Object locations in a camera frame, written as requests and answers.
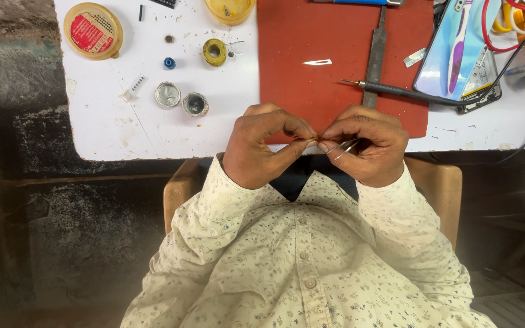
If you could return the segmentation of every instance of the toothbrush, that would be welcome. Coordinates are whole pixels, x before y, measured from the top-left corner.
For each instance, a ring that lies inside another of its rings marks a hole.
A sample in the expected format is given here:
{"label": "toothbrush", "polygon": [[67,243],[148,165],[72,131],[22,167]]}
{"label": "toothbrush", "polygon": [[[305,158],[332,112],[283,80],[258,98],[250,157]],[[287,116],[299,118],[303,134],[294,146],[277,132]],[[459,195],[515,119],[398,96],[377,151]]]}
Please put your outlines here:
{"label": "toothbrush", "polygon": [[471,4],[473,0],[466,0],[461,6],[462,0],[458,0],[455,5],[455,11],[461,11],[461,22],[459,23],[459,30],[451,49],[451,57],[448,60],[448,80],[447,80],[447,91],[448,94],[452,94],[455,91],[457,85],[457,79],[459,78],[459,71],[461,70],[461,61],[463,60],[463,46],[465,43],[465,31],[467,30],[467,21],[469,20],[469,11],[471,10]]}

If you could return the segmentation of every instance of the shirt sleeve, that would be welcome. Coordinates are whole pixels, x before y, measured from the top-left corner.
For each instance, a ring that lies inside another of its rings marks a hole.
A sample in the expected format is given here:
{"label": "shirt sleeve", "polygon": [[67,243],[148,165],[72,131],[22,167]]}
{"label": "shirt sleeve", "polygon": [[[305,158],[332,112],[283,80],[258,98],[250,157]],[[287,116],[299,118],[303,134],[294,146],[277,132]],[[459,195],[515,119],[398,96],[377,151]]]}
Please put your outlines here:
{"label": "shirt sleeve", "polygon": [[439,216],[404,166],[383,188],[356,182],[359,213],[376,233],[376,253],[425,294],[435,307],[469,312],[473,293],[467,269],[440,231]]}
{"label": "shirt sleeve", "polygon": [[178,327],[236,237],[259,190],[230,180],[222,157],[219,153],[212,161],[202,191],[176,210],[171,232],[151,258],[143,291],[129,305],[121,327]]}

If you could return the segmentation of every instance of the tweezers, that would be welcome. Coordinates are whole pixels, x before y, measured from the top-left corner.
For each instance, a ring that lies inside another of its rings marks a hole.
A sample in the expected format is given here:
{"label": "tweezers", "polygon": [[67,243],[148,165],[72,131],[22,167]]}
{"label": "tweezers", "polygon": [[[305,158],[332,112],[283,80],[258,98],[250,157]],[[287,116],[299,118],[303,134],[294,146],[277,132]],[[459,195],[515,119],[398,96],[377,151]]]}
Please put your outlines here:
{"label": "tweezers", "polygon": [[360,139],[352,139],[352,140],[344,141],[344,142],[342,142],[341,144],[339,144],[339,145],[337,145],[337,146],[331,148],[330,151],[327,152],[327,153],[331,153],[332,151],[334,151],[334,150],[336,150],[336,149],[342,149],[342,148],[346,148],[346,147],[347,147],[346,150],[345,150],[343,153],[339,154],[339,156],[336,157],[336,158],[334,159],[334,160],[337,160],[337,159],[339,159],[343,154],[349,152],[349,150],[352,149],[352,148],[353,148],[355,145],[357,145],[359,142],[360,142]]}

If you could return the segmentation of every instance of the chair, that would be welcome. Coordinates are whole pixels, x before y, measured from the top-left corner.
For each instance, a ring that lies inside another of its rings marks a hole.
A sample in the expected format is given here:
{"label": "chair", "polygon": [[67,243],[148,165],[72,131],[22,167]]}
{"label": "chair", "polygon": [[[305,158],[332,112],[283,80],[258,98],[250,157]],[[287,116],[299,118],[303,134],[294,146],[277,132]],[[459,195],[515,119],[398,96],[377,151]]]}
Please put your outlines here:
{"label": "chair", "polygon": [[[441,232],[455,250],[463,184],[461,169],[407,156],[404,161],[415,185],[441,218]],[[166,234],[171,231],[171,220],[176,209],[197,194],[202,188],[202,183],[198,160],[186,159],[165,185],[163,212]]]}

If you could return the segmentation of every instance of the blue screw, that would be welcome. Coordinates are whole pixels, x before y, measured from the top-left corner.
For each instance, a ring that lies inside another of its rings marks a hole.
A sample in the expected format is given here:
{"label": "blue screw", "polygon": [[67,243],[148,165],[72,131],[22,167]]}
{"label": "blue screw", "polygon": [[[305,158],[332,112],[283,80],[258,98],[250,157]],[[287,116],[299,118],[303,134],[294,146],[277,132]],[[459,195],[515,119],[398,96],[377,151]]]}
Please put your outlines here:
{"label": "blue screw", "polygon": [[176,61],[171,59],[171,57],[165,58],[163,63],[165,64],[165,67],[169,68],[170,70],[173,70],[176,67]]}

